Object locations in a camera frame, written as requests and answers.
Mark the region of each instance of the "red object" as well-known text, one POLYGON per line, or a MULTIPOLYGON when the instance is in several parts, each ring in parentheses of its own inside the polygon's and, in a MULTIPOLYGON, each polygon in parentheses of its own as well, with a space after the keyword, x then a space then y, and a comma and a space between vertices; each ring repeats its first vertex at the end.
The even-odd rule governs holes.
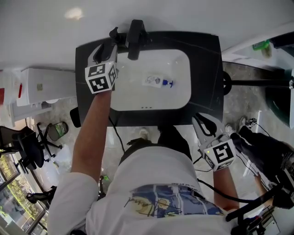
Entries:
POLYGON ((0 105, 3 105, 4 103, 4 92, 5 88, 0 88, 0 105))
POLYGON ((23 89, 23 85, 20 83, 20 86, 19 86, 19 93, 18 93, 18 97, 19 97, 19 98, 22 96, 22 89, 23 89))

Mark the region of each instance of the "green object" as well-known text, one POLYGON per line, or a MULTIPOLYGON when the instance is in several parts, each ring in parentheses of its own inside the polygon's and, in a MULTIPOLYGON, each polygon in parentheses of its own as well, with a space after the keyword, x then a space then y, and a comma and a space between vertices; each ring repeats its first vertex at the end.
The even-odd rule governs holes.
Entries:
POLYGON ((253 48, 253 50, 262 50, 262 49, 267 48, 269 46, 269 44, 270 44, 270 41, 266 40, 266 41, 262 41, 262 42, 259 42, 259 43, 252 45, 252 48, 253 48))
POLYGON ((56 123, 48 126, 48 135, 51 140, 57 141, 68 132, 68 125, 65 122, 56 123))
POLYGON ((109 177, 107 175, 104 175, 103 177, 104 180, 109 181, 109 177))

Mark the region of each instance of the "graphic print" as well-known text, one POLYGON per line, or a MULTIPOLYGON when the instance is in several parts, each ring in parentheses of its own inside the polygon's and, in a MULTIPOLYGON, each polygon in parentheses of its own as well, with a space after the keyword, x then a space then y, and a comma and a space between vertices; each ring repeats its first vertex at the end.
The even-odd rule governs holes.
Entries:
POLYGON ((99 64, 99 65, 90 67, 88 77, 93 77, 103 73, 105 73, 105 64, 99 64))
POLYGON ((224 215, 213 203, 194 197, 187 187, 145 185, 132 192, 124 207, 140 215, 164 218, 180 215, 224 215))
POLYGON ((218 168, 217 168, 216 170, 223 169, 223 168, 229 166, 232 162, 233 162, 233 160, 232 160, 232 161, 229 161, 229 162, 226 162, 226 163, 224 163, 224 164, 218 166, 218 168))
POLYGON ((106 77, 99 77, 89 80, 91 88, 93 89, 93 92, 99 91, 99 90, 106 90, 109 88, 107 84, 106 77))
POLYGON ((116 79, 116 72, 115 72, 115 68, 114 68, 114 65, 112 65, 109 73, 108 73, 108 76, 109 76, 109 79, 110 79, 110 82, 111 82, 111 85, 113 85, 115 79, 116 79))
POLYGON ((222 145, 214 147, 213 151, 215 153, 215 157, 218 163, 224 162, 230 158, 234 158, 234 155, 228 143, 224 143, 222 145))

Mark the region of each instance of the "office chair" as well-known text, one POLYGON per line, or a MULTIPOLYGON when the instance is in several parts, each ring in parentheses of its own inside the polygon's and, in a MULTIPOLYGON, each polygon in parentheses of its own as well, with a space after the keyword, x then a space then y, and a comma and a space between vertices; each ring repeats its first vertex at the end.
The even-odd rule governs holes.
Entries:
POLYGON ((49 127, 50 127, 51 124, 49 124, 49 125, 46 127, 46 131, 45 131, 45 134, 44 134, 44 135, 43 135, 43 133, 42 133, 42 131, 41 131, 41 129, 40 129, 40 125, 41 125, 41 123, 37 123, 37 129, 38 129, 38 132, 39 132, 37 138, 38 138, 38 137, 41 138, 40 144, 41 144, 42 146, 44 146, 44 148, 47 150, 47 152, 49 153, 49 155, 50 155, 51 157, 56 157, 55 154, 51 154, 48 145, 49 145, 49 146, 52 146, 52 147, 55 147, 55 148, 59 148, 59 149, 62 149, 62 145, 57 146, 57 145, 55 145, 55 144, 53 144, 53 143, 51 143, 51 142, 49 142, 49 141, 47 140, 48 129, 49 129, 49 127))
POLYGON ((29 127, 25 127, 22 130, 13 130, 7 127, 0 126, 0 149, 4 150, 3 153, 19 152, 21 159, 18 161, 20 167, 24 172, 28 173, 27 169, 35 170, 37 166, 41 168, 44 161, 43 150, 46 149, 51 157, 55 157, 50 153, 48 145, 56 148, 62 148, 62 146, 54 145, 45 139, 47 134, 43 135, 39 128, 40 123, 37 124, 41 141, 38 141, 38 136, 29 127))
POLYGON ((56 186, 52 186, 49 191, 44 191, 43 193, 28 193, 26 198, 29 200, 30 203, 36 204, 37 201, 43 201, 43 203, 49 209, 51 201, 54 197, 56 186))

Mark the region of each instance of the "small bottle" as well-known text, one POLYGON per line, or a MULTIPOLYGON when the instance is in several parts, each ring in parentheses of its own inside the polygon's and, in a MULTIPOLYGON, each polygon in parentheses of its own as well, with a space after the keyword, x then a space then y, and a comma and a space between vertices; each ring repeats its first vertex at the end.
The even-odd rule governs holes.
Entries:
POLYGON ((152 86, 161 88, 162 86, 170 84, 170 87, 173 86, 173 81, 169 82, 168 80, 165 80, 163 75, 154 75, 150 74, 147 76, 146 79, 142 81, 143 86, 152 86))

